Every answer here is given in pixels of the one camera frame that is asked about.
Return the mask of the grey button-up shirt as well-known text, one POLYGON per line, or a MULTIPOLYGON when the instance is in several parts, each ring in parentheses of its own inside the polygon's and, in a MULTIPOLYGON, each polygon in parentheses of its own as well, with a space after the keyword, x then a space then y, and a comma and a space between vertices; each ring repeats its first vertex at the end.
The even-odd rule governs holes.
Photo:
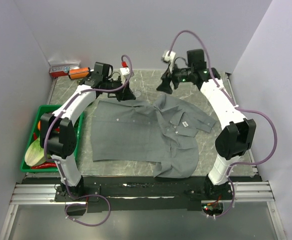
POLYGON ((93 161, 153 162, 154 177, 190 177, 199 161, 199 131, 216 121, 197 106, 162 94, 143 100, 100 100, 93 113, 93 161))

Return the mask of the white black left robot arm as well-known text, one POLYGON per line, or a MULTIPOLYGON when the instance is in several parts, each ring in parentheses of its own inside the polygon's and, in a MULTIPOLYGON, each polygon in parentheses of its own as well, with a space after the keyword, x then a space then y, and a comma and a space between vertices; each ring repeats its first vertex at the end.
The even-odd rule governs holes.
POLYGON ((41 116, 40 145, 44 156, 51 156, 61 176, 61 188, 73 201, 79 201, 85 194, 84 180, 75 161, 77 146, 75 123, 85 109, 99 95, 107 93, 118 101, 135 100, 129 87, 133 75, 131 63, 121 62, 116 80, 109 72, 110 64, 96 62, 94 69, 79 82, 75 92, 57 110, 41 116))

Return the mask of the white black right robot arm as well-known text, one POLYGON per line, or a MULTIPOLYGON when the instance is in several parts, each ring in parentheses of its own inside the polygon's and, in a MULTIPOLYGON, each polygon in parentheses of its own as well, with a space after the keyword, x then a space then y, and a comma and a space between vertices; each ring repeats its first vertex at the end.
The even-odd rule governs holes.
POLYGON ((220 74, 215 68, 207 66, 208 59, 202 49, 187 51, 187 66, 184 68, 177 66, 173 51, 166 50, 161 59, 168 68, 161 77, 157 91, 172 94, 180 83, 193 83, 209 101, 220 122, 221 133, 215 140, 217 157, 204 187, 205 195, 216 199, 228 186, 230 165, 251 148, 256 123, 236 110, 220 74))

